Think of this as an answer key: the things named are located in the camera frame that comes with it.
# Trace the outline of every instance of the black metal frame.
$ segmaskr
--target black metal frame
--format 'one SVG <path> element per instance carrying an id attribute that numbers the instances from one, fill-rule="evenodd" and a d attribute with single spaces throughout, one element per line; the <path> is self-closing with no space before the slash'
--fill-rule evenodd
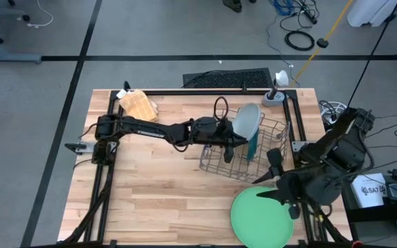
<path id="1" fill-rule="evenodd" d="M 119 91 L 112 90 L 110 93 L 110 102 L 108 105 L 108 114 L 112 114 L 114 111 L 114 103 L 117 100 L 117 93 Z M 264 95 L 267 90 L 148 90 L 145 91 L 147 96 L 160 96 L 160 95 L 171 95 L 171 96 L 184 96 L 184 95 Z M 288 95 L 287 99 L 292 100 L 293 106 L 294 106 L 294 112 L 295 112 L 295 117 L 296 117 L 296 124 L 298 127 L 298 132 L 300 134 L 300 139 L 301 141 L 306 141 L 306 135 L 304 131 L 304 125 L 303 125 L 303 118 L 301 116 L 301 111 L 300 111 L 300 106 L 298 104 L 298 96 L 296 93 L 296 90 L 283 90 L 283 93 Z M 291 118 L 291 113 L 290 113 L 290 108 L 289 108 L 289 103 L 288 101 L 283 101 L 283 109 L 285 112 L 285 118 L 286 121 L 289 123 L 289 141 L 296 141 L 295 139 L 295 133 L 293 130 L 293 125 L 292 125 L 292 118 Z M 123 114 L 123 109 L 121 106 L 119 106 L 119 114 Z M 295 161 L 296 158 L 296 153 L 292 150 L 292 157 Z M 112 179 L 114 175 L 114 164 L 115 164 L 115 159 L 116 156 L 114 156 L 114 162 L 111 165 L 108 165 L 108 172 L 107 172 L 107 178 Z M 91 198 L 91 203 L 90 206 L 93 206 L 97 195 L 99 194 L 100 186 L 101 186 L 101 178 L 102 178 L 102 171 L 103 171 L 103 166 L 98 166 L 96 169 L 96 174 L 94 178 L 94 185 L 93 185 L 93 190 L 92 190 L 92 198 Z M 95 241 L 97 242 L 103 242 L 103 236 L 105 233 L 105 225 L 106 225 L 106 220 L 107 220 L 107 214 L 108 214 L 108 204 L 110 202 L 110 193 L 108 192 L 108 197 L 105 198 L 103 201 L 103 206 L 101 210 L 101 218 L 99 221 L 99 230 L 97 234 L 97 239 Z M 307 242 L 312 242 L 315 241 L 314 237 L 314 230 L 312 228 L 312 221 L 309 215 L 309 210 L 308 206 L 306 204 L 301 205 L 302 213 L 303 213 L 303 220 L 304 220 L 304 225 L 305 225 L 305 233 L 307 237 Z M 87 229 L 85 231 L 85 235 L 83 238 L 84 242 L 90 242 L 91 236 L 92 236 L 92 220 L 90 221 L 90 224 L 87 226 Z M 325 233 L 325 229 L 322 226 L 322 224 L 317 225 L 318 231 L 320 234 L 320 240 L 321 241 L 327 241 L 327 236 Z M 160 245 L 116 245 L 115 247 L 162 247 Z M 175 247 L 197 247 L 197 245 L 178 245 Z M 238 246 L 238 245 L 232 245 L 232 246 L 227 246 L 225 245 L 224 247 L 244 247 L 244 246 Z M 287 245 L 286 247 L 301 247 L 300 245 Z"/>

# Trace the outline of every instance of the floor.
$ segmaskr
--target floor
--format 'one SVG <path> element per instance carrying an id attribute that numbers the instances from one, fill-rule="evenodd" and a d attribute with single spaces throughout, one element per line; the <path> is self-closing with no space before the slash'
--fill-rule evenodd
<path id="1" fill-rule="evenodd" d="M 16 8 L 25 10 L 32 22 L 48 21 L 34 1 L 16 2 Z M 263 67 L 273 73 L 287 69 L 274 56 L 271 60 L 245 57 L 221 61 L 170 57 L 276 54 L 268 47 L 265 32 L 276 11 L 266 0 L 242 2 L 243 12 L 236 14 L 219 0 L 55 0 L 41 2 L 54 15 L 47 27 L 28 28 L 22 21 L 1 18 L 0 33 L 6 49 L 39 52 L 45 55 L 45 61 L 40 65 L 0 62 L 0 247 L 21 245 L 46 164 L 52 174 L 31 245 L 56 241 L 75 161 L 75 155 L 63 144 L 77 141 L 93 89 L 120 88 L 124 80 L 135 88 L 179 88 L 182 74 L 187 73 Z M 319 21 L 308 31 L 315 39 L 329 32 L 346 0 L 318 0 L 317 4 Z M 286 25 L 297 27 L 292 21 Z M 342 20 L 329 40 L 330 46 L 321 52 L 326 56 L 313 61 L 299 79 L 301 87 L 314 87 L 318 99 L 346 103 L 366 64 L 365 56 L 352 55 L 369 55 L 382 29 L 352 28 Z M 86 38 L 90 31 L 91 40 Z M 289 57 L 312 53 L 287 47 L 283 42 L 285 32 L 278 22 L 271 26 L 270 33 L 271 45 Z M 397 54 L 397 17 L 375 54 Z M 78 61 L 79 55 L 87 61 Z M 121 61 L 109 61 L 110 55 L 123 56 Z M 102 61 L 95 61 L 93 56 L 102 56 Z M 345 59 L 351 56 L 355 60 Z M 305 60 L 293 57 L 298 59 L 289 61 L 295 74 Z M 397 114 L 397 60 L 394 56 L 384 59 L 370 62 L 352 102 L 353 107 L 372 109 L 376 116 Z M 71 99 L 68 92 L 73 90 Z M 70 106 L 67 115 L 63 109 Z M 394 123 L 397 118 L 378 120 L 374 130 Z M 389 130 L 366 143 L 397 145 L 397 139 Z M 372 152 L 376 164 L 397 159 L 397 149 Z M 397 163 L 380 172 L 395 167 Z M 362 241 L 385 238 L 371 244 L 397 246 L 392 224 L 367 223 L 356 228 Z"/>

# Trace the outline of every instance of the dish rack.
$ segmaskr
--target dish rack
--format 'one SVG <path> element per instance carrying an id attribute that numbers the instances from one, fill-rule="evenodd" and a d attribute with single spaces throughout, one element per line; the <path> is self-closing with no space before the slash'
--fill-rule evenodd
<path id="1" fill-rule="evenodd" d="M 218 110 L 217 112 L 223 116 L 225 111 Z M 237 113 L 238 110 L 228 110 L 227 118 L 233 121 Z M 223 158 L 224 148 L 205 145 L 200 157 L 200 168 L 207 172 L 252 183 L 268 172 L 270 164 L 266 153 L 269 150 L 279 148 L 282 163 L 284 163 L 287 155 L 288 131 L 289 123 L 265 118 L 265 114 L 261 113 L 256 153 L 251 161 L 247 160 L 248 144 L 234 148 L 234 157 L 231 163 L 226 163 Z"/>

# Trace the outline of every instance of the wooden tabletop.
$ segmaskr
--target wooden tabletop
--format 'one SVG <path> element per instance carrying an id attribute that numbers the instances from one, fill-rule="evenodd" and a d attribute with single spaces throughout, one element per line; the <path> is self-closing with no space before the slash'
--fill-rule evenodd
<path id="1" fill-rule="evenodd" d="M 97 122 L 99 115 L 106 114 L 110 91 L 93 91 L 84 131 Z M 315 91 L 296 91 L 307 140 L 317 141 L 325 132 Z M 283 107 L 264 107 L 262 97 L 225 96 L 231 110 L 257 103 L 266 118 L 285 123 Z M 212 116 L 217 96 L 149 98 L 159 106 L 159 123 L 170 125 Z M 299 139 L 296 125 L 294 130 Z M 94 142 L 93 134 L 94 129 L 84 136 L 84 141 Z M 124 136 L 116 156 L 105 243 L 115 239 L 121 245 L 239 245 L 231 228 L 230 209 L 234 197 L 252 185 L 199 169 L 202 149 L 202 145 L 191 145 L 186 152 L 179 153 L 161 139 L 136 134 Z M 77 162 L 90 157 L 91 154 L 78 156 Z M 293 167 L 292 155 L 288 152 L 284 168 Z M 74 170 L 59 240 L 67 238 L 87 213 L 95 171 L 96 165 L 89 162 Z M 99 212 L 94 221 L 93 239 L 97 234 Z M 341 198 L 334 202 L 330 220 L 342 235 L 351 238 Z M 294 222 L 294 235 L 289 244 L 296 244 L 300 239 L 306 239 L 302 217 Z"/>

